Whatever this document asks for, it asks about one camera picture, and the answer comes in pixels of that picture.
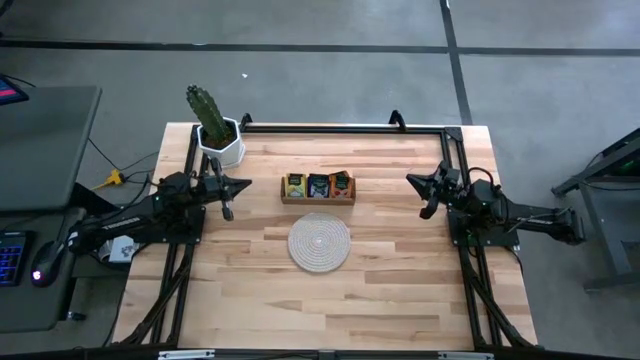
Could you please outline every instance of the concrete floor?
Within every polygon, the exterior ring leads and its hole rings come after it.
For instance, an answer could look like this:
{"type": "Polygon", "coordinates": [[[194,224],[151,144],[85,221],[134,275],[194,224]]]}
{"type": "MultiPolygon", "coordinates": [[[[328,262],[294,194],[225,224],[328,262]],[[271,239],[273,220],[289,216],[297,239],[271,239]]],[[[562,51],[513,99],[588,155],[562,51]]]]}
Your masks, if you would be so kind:
{"type": "MultiPolygon", "coordinates": [[[[634,0],[450,5],[460,46],[640,47],[634,0]]],[[[0,20],[6,36],[194,43],[442,46],[443,29],[436,0],[19,0],[0,20]]],[[[637,57],[461,56],[461,66],[473,123],[489,126],[514,201],[558,205],[551,186],[640,125],[637,57]]],[[[461,123],[448,55],[2,49],[0,72],[38,86],[102,87],[91,136],[118,164],[155,151],[166,122],[194,120],[183,100],[190,83],[209,89],[225,115],[261,122],[384,123],[399,109],[413,124],[461,123]]],[[[109,170],[88,148],[79,180],[92,186],[109,170]]],[[[125,202],[137,190],[102,194],[125,202]]],[[[600,244],[520,235],[540,344],[639,358],[638,289],[582,290],[608,274],[600,244]]],[[[0,353],[100,346],[122,287],[117,279],[81,286],[74,310],[90,321],[0,335],[0,353]]]]}

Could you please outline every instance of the wooden table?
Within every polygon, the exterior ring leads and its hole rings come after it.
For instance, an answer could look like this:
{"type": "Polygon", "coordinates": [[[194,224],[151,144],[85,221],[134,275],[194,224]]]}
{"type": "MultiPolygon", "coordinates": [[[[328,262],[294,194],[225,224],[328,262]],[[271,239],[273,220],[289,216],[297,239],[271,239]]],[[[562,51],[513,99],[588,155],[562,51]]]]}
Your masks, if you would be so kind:
{"type": "MultiPolygon", "coordinates": [[[[156,181],[182,171],[191,127],[167,124],[156,181]]],[[[488,169],[498,181],[487,127],[462,130],[469,166],[488,169]]],[[[436,136],[244,134],[243,139],[244,161],[226,174],[250,178],[253,184],[233,202],[232,222],[222,220],[219,203],[207,206],[181,348],[472,349],[460,262],[444,207],[431,220],[420,219],[422,202],[405,180],[409,172],[436,169],[442,159],[436,136]],[[355,206],[281,203],[284,174],[340,170],[357,178],[355,206]],[[349,258],[329,274],[305,273],[287,252],[290,227],[311,212],[331,213],[351,231],[349,258]]],[[[472,180],[483,176],[471,175],[472,180]]],[[[166,251],[158,244],[136,256],[114,341],[133,330],[158,296],[166,251]]],[[[501,248],[487,248],[487,260],[496,301],[535,343],[518,263],[501,248]]],[[[486,312],[482,306],[478,311],[485,339],[490,339],[486,312]]]]}

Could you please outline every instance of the wooden tray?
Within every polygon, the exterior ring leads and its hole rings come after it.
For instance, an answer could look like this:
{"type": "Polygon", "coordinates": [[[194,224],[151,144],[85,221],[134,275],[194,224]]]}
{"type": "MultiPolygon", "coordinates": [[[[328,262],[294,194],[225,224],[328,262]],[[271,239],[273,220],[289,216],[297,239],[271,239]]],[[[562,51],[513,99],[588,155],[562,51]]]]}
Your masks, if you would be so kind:
{"type": "Polygon", "coordinates": [[[282,199],[283,204],[294,204],[294,205],[351,205],[356,203],[356,179],[353,180],[353,192],[350,198],[347,199],[333,199],[333,198],[292,198],[285,196],[286,191],[284,190],[284,184],[286,183],[286,178],[283,176],[280,179],[280,198],[282,199]]]}

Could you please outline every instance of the woven coaster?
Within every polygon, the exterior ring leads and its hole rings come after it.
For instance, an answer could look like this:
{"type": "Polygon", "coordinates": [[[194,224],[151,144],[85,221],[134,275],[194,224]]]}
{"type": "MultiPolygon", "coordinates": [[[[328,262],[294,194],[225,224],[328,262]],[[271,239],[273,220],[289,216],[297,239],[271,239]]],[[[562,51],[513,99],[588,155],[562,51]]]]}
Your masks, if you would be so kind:
{"type": "Polygon", "coordinates": [[[349,256],[351,236],[342,220],[329,214],[301,217],[289,231],[289,254],[301,268],[322,273],[337,269],[349,256]]]}

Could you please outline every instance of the black floor line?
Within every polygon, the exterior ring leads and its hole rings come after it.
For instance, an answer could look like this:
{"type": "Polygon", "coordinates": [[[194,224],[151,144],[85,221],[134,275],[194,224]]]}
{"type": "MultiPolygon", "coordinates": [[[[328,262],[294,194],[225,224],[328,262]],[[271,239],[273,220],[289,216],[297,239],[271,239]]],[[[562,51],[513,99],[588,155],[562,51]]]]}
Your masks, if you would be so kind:
{"type": "Polygon", "coordinates": [[[191,44],[101,40],[50,40],[17,37],[0,38],[0,47],[64,50],[125,50],[125,51],[247,51],[247,52],[336,52],[391,54],[449,54],[504,56],[593,56],[640,57],[639,49],[606,48],[525,48],[472,47],[430,45],[307,45],[307,44],[191,44]]]}
{"type": "MultiPolygon", "coordinates": [[[[451,19],[451,11],[449,11],[449,3],[447,0],[440,0],[440,9],[442,11],[442,21],[444,23],[444,33],[447,37],[447,45],[449,46],[449,49],[457,49],[458,44],[456,42],[456,34],[453,30],[453,20],[451,19]]],[[[453,86],[456,91],[462,125],[473,125],[471,109],[469,108],[469,99],[467,98],[467,90],[464,87],[460,56],[457,51],[449,51],[449,61],[451,62],[453,86]]]]}
{"type": "Polygon", "coordinates": [[[335,52],[335,53],[391,53],[446,54],[446,46],[409,45],[287,45],[287,44],[189,44],[117,41],[51,41],[0,39],[0,47],[66,50],[128,50],[128,51],[247,51],[247,52],[335,52]]]}
{"type": "Polygon", "coordinates": [[[460,55],[638,57],[640,49],[458,47],[460,55]]]}

